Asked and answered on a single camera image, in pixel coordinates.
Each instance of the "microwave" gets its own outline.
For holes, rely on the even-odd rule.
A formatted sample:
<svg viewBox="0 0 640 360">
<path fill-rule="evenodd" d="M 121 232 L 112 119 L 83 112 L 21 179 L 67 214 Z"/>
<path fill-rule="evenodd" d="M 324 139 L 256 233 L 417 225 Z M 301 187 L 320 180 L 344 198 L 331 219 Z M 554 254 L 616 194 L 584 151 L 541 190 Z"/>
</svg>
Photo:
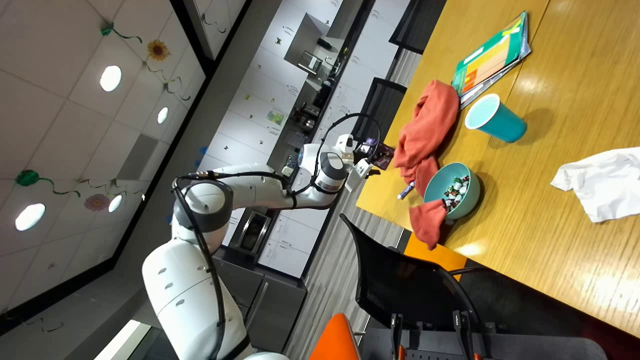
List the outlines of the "microwave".
<svg viewBox="0 0 640 360">
<path fill-rule="evenodd" d="M 238 239 L 232 240 L 229 243 L 229 247 L 236 249 L 240 252 L 256 256 L 260 245 L 264 241 L 264 237 L 267 235 L 267 230 L 271 224 L 271 218 L 252 211 L 249 215 L 249 219 L 244 224 L 244 228 Z"/>
</svg>

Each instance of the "ceiling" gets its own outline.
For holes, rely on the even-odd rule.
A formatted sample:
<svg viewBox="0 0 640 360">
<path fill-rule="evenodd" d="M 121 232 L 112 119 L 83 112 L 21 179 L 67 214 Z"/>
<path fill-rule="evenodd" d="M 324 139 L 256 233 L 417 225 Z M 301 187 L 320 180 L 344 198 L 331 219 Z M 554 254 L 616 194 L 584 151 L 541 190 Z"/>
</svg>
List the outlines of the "ceiling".
<svg viewBox="0 0 640 360">
<path fill-rule="evenodd" d="M 112 22 L 142 43 L 103 36 Z M 148 57 L 154 39 L 170 52 L 164 61 Z M 0 49 L 2 313 L 114 254 L 205 74 L 169 0 L 0 0 Z M 122 78 L 106 92 L 110 65 Z M 17 184 L 25 169 L 54 187 Z M 87 202 L 96 194 L 122 202 L 98 210 Z M 18 231 L 36 203 L 42 219 Z"/>
</svg>

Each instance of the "marker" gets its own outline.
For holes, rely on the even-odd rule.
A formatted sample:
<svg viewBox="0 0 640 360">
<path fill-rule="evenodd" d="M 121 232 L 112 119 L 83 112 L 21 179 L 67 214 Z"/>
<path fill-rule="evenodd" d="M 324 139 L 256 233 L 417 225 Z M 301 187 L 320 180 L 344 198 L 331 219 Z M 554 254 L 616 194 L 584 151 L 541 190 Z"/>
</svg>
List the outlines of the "marker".
<svg viewBox="0 0 640 360">
<path fill-rule="evenodd" d="M 404 197 L 406 197 L 413 188 L 415 188 L 415 181 L 410 182 L 409 185 L 404 188 L 400 195 L 398 195 L 398 200 L 404 199 Z"/>
</svg>

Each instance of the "red towel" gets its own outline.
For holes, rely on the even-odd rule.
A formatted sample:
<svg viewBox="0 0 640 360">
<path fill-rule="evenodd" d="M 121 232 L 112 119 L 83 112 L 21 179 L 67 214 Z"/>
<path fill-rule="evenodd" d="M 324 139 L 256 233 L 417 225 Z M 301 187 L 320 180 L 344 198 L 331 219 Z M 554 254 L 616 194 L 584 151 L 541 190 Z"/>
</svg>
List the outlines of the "red towel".
<svg viewBox="0 0 640 360">
<path fill-rule="evenodd" d="M 413 110 L 413 120 L 400 133 L 400 141 L 394 154 L 394 166 L 408 184 L 415 181 L 420 196 L 429 180 L 438 171 L 433 156 L 447 132 L 456 121 L 460 100 L 449 85 L 432 81 L 422 93 Z M 418 240 L 433 250 L 440 239 L 440 225 L 447 214 L 441 200 L 409 209 L 411 226 Z"/>
</svg>

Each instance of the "teal bowl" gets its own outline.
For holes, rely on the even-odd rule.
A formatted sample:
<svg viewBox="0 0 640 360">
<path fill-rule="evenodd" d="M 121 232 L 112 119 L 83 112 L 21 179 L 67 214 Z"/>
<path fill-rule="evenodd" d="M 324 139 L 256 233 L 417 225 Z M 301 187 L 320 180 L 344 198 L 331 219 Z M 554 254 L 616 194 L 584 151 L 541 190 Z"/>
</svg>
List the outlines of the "teal bowl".
<svg viewBox="0 0 640 360">
<path fill-rule="evenodd" d="M 447 219 L 455 220 L 470 213 L 480 198 L 480 183 L 477 176 L 463 163 L 451 163 L 438 170 L 424 190 L 424 202 L 444 198 L 444 192 L 453 184 L 454 177 L 469 176 L 467 193 L 455 209 L 447 214 Z"/>
</svg>

